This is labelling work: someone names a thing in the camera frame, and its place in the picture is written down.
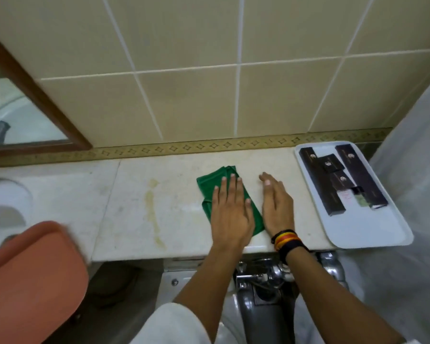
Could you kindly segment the person's right hand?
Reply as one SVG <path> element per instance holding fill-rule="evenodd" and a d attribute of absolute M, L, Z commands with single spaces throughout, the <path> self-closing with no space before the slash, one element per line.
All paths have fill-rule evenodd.
<path fill-rule="evenodd" d="M 287 193 L 282 181 L 276 180 L 271 174 L 263 172 L 259 179 L 268 178 L 274 187 L 274 209 L 262 208 L 262 216 L 266 231 L 270 237 L 282 230 L 295 231 L 293 199 Z"/>

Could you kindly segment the green cleaning cloth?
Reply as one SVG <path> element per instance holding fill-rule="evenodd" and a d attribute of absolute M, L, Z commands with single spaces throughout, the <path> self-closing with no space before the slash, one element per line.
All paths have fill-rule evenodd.
<path fill-rule="evenodd" d="M 215 186 L 219 187 L 221 185 L 221 180 L 223 177 L 226 177 L 228 180 L 227 183 L 229 183 L 229 179 L 232 174 L 234 174 L 236 178 L 239 177 L 236 166 L 221 167 L 215 172 L 201 176 L 196 179 L 197 185 L 201 191 L 201 194 L 204 197 L 204 200 L 202 202 L 202 208 L 209 221 L 211 221 L 212 197 L 213 197 L 214 188 Z M 264 231 L 264 222 L 263 222 L 261 213 L 259 212 L 258 208 L 256 207 L 252 199 L 251 199 L 251 206 L 253 210 L 253 218 L 255 223 L 253 236 L 255 236 L 260 232 Z"/>

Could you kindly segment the person's right forearm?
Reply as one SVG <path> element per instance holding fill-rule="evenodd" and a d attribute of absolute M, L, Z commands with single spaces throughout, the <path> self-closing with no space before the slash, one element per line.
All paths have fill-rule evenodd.
<path fill-rule="evenodd" d="M 407 340 L 335 280 L 303 247 L 286 257 L 325 344 L 406 344 Z"/>

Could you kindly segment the person's left forearm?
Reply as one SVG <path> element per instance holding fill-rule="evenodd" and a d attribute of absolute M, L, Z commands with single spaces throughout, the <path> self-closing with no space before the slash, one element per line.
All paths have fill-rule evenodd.
<path fill-rule="evenodd" d="M 174 302 L 191 310 L 206 327 L 216 327 L 224 298 L 242 252 L 210 249 L 201 266 L 175 297 Z"/>

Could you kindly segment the striped thread wristband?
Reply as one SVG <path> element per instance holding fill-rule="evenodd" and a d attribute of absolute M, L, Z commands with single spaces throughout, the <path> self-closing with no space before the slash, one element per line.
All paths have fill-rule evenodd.
<path fill-rule="evenodd" d="M 291 229 L 282 230 L 271 238 L 275 249 L 280 249 L 284 244 L 293 240 L 300 240 L 297 233 Z"/>

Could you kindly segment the black wristband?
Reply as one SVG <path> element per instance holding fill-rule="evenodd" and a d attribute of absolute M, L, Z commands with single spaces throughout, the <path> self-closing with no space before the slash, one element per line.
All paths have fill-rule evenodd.
<path fill-rule="evenodd" d="M 308 253 L 310 253 L 310 250 L 304 245 L 302 240 L 299 238 L 291 238 L 287 241 L 284 241 L 283 243 L 279 243 L 277 247 L 278 247 L 277 252 L 279 254 L 280 260 L 284 265 L 288 265 L 286 260 L 288 254 L 297 248 L 304 249 Z"/>

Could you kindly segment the medium black toiletry box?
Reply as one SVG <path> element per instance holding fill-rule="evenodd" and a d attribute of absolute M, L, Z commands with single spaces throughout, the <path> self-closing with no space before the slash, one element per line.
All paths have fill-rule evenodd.
<path fill-rule="evenodd" d="M 348 191 L 357 187 L 344 171 L 330 173 L 329 179 L 337 192 Z"/>

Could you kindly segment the small clear sachet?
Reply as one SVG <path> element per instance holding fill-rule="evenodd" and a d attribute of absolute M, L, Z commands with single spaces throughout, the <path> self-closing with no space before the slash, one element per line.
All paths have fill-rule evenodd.
<path fill-rule="evenodd" d="M 352 187 L 351 191 L 360 207 L 369 207 L 369 203 L 365 198 L 365 191 L 361 186 Z"/>

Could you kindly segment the chrome pipe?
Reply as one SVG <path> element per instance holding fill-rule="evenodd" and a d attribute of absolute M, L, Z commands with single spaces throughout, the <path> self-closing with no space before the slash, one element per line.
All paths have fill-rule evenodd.
<path fill-rule="evenodd" d="M 345 289 L 349 290 L 349 285 L 346 281 L 344 267 L 341 264 L 338 254 L 335 250 L 316 252 L 315 256 L 321 266 Z"/>

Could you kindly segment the white plastic tray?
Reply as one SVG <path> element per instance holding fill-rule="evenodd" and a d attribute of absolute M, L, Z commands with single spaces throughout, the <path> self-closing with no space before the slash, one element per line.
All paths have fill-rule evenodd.
<path fill-rule="evenodd" d="M 333 216 L 327 214 L 309 173 L 305 168 L 304 162 L 299 155 L 299 150 L 301 148 L 312 147 L 318 158 L 329 154 L 335 154 L 344 165 L 343 160 L 335 150 L 337 145 L 342 144 L 350 144 L 355 149 L 357 155 L 361 158 L 368 172 L 387 199 L 388 206 L 376 210 L 369 207 L 360 207 L 352 191 L 348 190 L 337 192 L 346 211 L 343 214 Z M 414 235 L 412 230 L 396 207 L 394 201 L 384 189 L 384 186 L 374 173 L 365 156 L 354 143 L 336 141 L 302 144 L 295 148 L 295 155 L 323 229 L 328 239 L 335 246 L 341 249 L 356 249 L 407 246 L 413 243 Z M 346 167 L 343 171 L 354 182 Z"/>

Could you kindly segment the white sleeve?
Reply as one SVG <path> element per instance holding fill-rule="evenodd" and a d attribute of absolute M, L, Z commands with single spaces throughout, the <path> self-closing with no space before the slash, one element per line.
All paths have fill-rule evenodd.
<path fill-rule="evenodd" d="M 201 321 L 177 303 L 160 306 L 129 344 L 213 344 Z"/>

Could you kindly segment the white shower curtain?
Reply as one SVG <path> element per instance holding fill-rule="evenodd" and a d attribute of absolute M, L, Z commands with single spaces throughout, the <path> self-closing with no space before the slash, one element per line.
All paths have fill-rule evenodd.
<path fill-rule="evenodd" d="M 343 254 L 350 289 L 406 339 L 430 344 L 430 86 L 370 165 L 414 240 Z"/>

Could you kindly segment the orange plastic tray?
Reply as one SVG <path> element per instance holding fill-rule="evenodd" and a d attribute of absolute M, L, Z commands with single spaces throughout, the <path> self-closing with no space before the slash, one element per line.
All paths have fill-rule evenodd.
<path fill-rule="evenodd" d="M 42 344 L 82 303 L 88 266 L 67 228 L 42 221 L 0 247 L 0 344 Z"/>

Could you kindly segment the wooden framed mirror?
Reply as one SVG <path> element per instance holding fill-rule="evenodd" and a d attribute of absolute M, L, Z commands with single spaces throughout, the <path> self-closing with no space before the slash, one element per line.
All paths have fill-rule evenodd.
<path fill-rule="evenodd" d="M 0 42 L 0 70 L 49 118 L 68 141 L 47 141 L 0 145 L 0 157 L 91 150 L 92 144 L 82 135 L 60 108 L 44 92 L 21 64 Z"/>

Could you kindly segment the white ceramic sink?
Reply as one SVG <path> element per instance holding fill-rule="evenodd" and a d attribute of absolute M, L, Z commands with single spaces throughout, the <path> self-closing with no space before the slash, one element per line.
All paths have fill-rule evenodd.
<path fill-rule="evenodd" d="M 29 226 L 33 197 L 21 183 L 0 178 L 0 245 Z"/>

